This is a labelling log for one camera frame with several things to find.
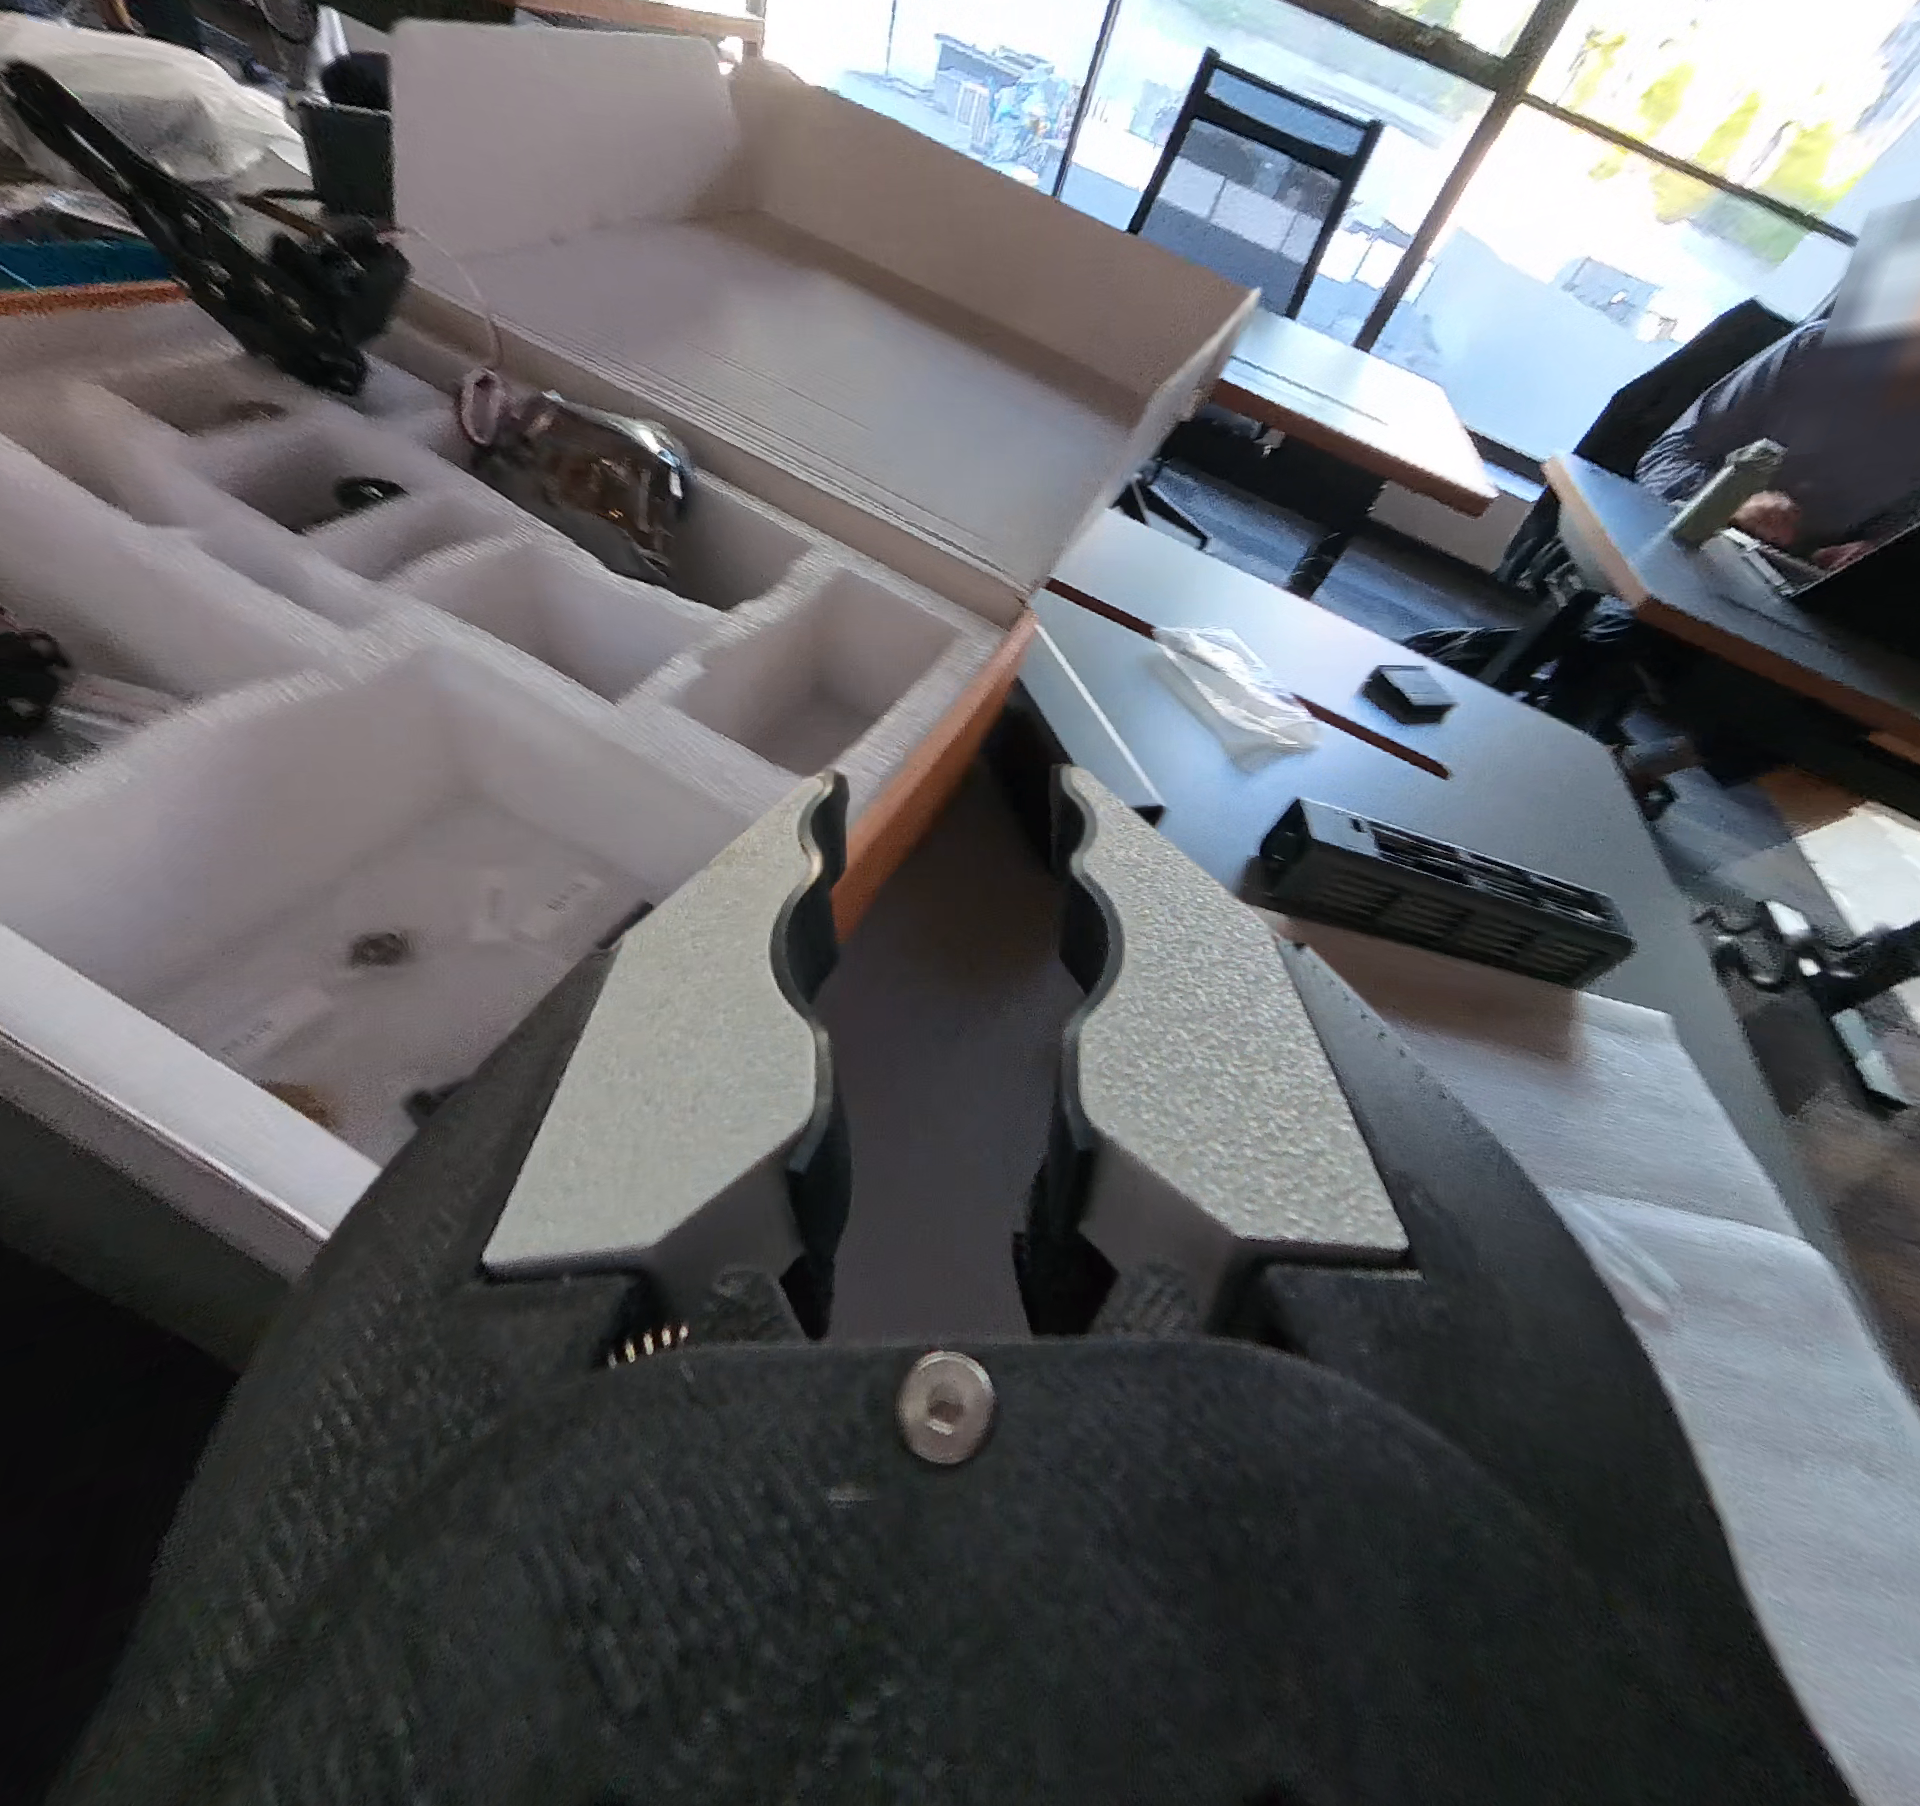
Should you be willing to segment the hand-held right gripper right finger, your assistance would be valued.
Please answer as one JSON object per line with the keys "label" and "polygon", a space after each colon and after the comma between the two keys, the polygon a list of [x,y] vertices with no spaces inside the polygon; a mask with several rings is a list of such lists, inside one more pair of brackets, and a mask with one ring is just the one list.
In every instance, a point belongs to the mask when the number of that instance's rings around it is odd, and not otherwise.
{"label": "hand-held right gripper right finger", "polygon": [[1078,1005],[1027,1199],[1027,1323],[1087,1337],[1134,1272],[1199,1323],[1266,1263],[1400,1272],[1409,1224],[1281,931],[1093,770],[1055,770],[1049,812]]}

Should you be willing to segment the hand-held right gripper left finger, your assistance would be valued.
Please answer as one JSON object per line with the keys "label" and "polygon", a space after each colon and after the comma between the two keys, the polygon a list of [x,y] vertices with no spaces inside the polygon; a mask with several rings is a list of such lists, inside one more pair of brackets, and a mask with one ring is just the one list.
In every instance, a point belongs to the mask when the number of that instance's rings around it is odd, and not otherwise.
{"label": "hand-held right gripper left finger", "polygon": [[855,1146],[819,997],[837,971],[846,777],[799,779],[601,958],[479,1272],[628,1278],[644,1331],[750,1272],[828,1337]]}

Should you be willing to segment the small clear screw bag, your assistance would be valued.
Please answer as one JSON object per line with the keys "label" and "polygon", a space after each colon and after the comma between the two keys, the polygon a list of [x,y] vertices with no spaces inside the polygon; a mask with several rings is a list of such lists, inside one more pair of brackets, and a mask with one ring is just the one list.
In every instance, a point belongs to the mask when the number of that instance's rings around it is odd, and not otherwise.
{"label": "small clear screw bag", "polygon": [[584,864],[473,864],[459,905],[459,945],[584,954],[619,884]]}
{"label": "small clear screw bag", "polygon": [[297,982],[270,999],[253,999],[235,1024],[206,1040],[206,1057],[253,1074],[275,1065],[288,1041],[315,1030],[334,1014],[334,990]]}

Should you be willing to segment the orange cardboard kit box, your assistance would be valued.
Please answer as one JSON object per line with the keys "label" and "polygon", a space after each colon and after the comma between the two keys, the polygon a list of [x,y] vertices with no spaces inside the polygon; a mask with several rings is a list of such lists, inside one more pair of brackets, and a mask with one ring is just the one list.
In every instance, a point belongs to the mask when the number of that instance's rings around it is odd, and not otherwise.
{"label": "orange cardboard kit box", "polygon": [[[8,1234],[247,1337],[625,919],[844,770],[879,884],[1027,611],[1224,372],[1251,296],[697,35],[397,27],[414,261],[361,400],[202,304],[8,309],[8,611],[160,703],[8,788]],[[469,469],[459,387],[697,458],[674,588]],[[409,493],[334,517],[341,479]],[[619,884],[584,954],[459,945],[473,864]],[[341,976],[419,929],[403,976]],[[279,990],[334,1014],[240,1074]]]}

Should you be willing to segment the grey desk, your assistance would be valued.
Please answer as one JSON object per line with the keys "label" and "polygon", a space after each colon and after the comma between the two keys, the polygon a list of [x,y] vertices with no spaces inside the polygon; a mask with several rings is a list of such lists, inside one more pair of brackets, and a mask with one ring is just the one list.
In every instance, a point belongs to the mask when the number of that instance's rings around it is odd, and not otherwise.
{"label": "grey desk", "polygon": [[[1167,838],[1213,878],[1238,884],[1266,826],[1307,792],[1612,894],[1631,958],[1605,976],[1605,997],[1671,1014],[1784,1212],[1863,1303],[1757,1041],[1692,939],[1692,912],[1597,738],[1483,683],[1455,683],[1441,725],[1399,725],[1368,703],[1368,679],[1400,659],[1399,638],[1134,517],[1093,523],[1062,578],[1074,597],[1043,593],[1043,629],[1160,788]],[[1329,732],[1318,752],[1251,777],[1170,694],[1150,638],[1078,597],[1128,622],[1224,622],[1284,692],[1382,745]],[[1027,1331],[1014,1224],[1043,1152],[1055,1040],[1078,999],[1055,929],[1062,884],[992,777],[977,770],[846,931],[825,990],[855,1125],[855,1234],[837,1305],[846,1337]]]}

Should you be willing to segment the black slotted case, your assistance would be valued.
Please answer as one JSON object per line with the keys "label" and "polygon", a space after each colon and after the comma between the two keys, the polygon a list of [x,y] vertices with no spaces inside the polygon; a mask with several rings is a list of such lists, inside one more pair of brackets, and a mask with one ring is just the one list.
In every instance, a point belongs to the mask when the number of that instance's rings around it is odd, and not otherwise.
{"label": "black slotted case", "polygon": [[1251,894],[1298,919],[1442,954],[1503,976],[1590,990],[1641,945],[1590,894],[1325,799],[1290,799],[1251,861]]}

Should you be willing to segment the crumpled clear plastic bag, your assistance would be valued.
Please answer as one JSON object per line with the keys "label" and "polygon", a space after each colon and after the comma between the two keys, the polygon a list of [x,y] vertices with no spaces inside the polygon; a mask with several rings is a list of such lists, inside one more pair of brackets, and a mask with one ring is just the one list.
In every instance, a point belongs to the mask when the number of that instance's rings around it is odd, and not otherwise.
{"label": "crumpled clear plastic bag", "polygon": [[1150,629],[1150,651],[1224,764],[1266,770],[1318,752],[1318,712],[1229,629]]}

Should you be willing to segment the white foam sheet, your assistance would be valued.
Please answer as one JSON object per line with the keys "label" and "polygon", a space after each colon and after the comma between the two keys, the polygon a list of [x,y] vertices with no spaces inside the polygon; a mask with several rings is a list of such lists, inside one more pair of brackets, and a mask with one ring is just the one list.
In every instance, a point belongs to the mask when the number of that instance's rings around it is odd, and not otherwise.
{"label": "white foam sheet", "polygon": [[1644,1340],[1853,1802],[1920,1802],[1920,1424],[1679,1022],[1350,929],[1310,945],[1529,1173]]}

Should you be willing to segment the shiny foil bag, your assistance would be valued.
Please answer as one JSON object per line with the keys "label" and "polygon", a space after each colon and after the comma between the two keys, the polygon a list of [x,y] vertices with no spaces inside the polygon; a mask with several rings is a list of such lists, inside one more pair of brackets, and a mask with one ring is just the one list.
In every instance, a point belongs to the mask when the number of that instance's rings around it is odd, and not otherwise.
{"label": "shiny foil bag", "polygon": [[560,389],[511,400],[498,372],[459,387],[469,469],[581,542],[625,578],[674,588],[674,533],[697,499],[697,458],[658,421],[628,421]]}

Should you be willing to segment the white power strip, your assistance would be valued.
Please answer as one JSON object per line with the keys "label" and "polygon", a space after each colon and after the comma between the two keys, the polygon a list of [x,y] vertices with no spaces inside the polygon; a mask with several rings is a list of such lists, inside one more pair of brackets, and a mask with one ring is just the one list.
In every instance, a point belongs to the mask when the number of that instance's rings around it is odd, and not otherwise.
{"label": "white power strip", "polygon": [[1796,912],[1763,905],[1769,939],[1783,945],[1783,982],[1803,990],[1824,1014],[1847,1074],[1877,1112],[1915,1112],[1897,1083],[1863,1005],[1920,982],[1920,919],[1874,929],[1857,939],[1824,939]]}

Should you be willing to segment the grey metal bottle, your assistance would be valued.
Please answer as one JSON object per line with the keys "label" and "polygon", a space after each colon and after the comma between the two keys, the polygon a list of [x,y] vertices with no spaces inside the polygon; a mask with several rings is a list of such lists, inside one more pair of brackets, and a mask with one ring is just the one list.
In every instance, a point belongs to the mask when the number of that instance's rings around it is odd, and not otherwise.
{"label": "grey metal bottle", "polygon": [[1687,499],[1671,510],[1671,542],[1704,548],[1704,542],[1728,540],[1728,533],[1738,523],[1738,510],[1746,510],[1757,493],[1775,493],[1783,462],[1784,462],[1784,448],[1783,448],[1783,437],[1750,437],[1750,448],[1738,448],[1738,449],[1719,462],[1719,479],[1709,479],[1704,493],[1687,493]]}

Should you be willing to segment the black mesh office chair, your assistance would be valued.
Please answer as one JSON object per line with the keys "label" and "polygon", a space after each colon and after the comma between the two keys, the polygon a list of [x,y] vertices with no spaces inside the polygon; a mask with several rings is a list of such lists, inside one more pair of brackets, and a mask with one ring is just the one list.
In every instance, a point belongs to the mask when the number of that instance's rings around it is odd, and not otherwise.
{"label": "black mesh office chair", "polygon": [[1298,316],[1379,140],[1379,118],[1199,48],[1128,230]]}

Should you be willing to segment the black round robot part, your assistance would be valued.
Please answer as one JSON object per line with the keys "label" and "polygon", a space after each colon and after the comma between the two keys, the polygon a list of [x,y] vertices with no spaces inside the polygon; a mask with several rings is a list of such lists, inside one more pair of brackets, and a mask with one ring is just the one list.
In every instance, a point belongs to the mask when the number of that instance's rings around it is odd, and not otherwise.
{"label": "black round robot part", "polygon": [[372,227],[275,230],[253,249],[226,208],[102,131],[61,82],[33,63],[8,69],[8,102],[44,151],[73,166],[169,261],[178,289],[275,372],[361,400],[379,345],[409,296],[409,254]]}

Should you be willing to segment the large city-view window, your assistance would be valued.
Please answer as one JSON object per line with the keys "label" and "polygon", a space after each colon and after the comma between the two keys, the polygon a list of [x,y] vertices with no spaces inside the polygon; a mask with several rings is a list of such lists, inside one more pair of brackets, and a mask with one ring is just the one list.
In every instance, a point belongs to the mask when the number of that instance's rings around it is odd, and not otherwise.
{"label": "large city-view window", "polygon": [[1307,322],[1568,448],[1709,316],[1811,316],[1915,200],[1915,0],[697,0],[771,63],[1128,227],[1213,48],[1379,125]]}

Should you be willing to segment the clear bag of metal parts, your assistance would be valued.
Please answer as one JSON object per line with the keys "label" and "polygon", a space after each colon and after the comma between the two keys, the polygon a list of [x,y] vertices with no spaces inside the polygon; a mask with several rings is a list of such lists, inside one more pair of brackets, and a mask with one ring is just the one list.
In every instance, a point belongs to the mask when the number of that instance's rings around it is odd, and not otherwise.
{"label": "clear bag of metal parts", "polygon": [[191,190],[235,193],[311,175],[303,140],[279,100],[240,87],[195,48],[8,14],[0,63],[44,69],[111,135]]}

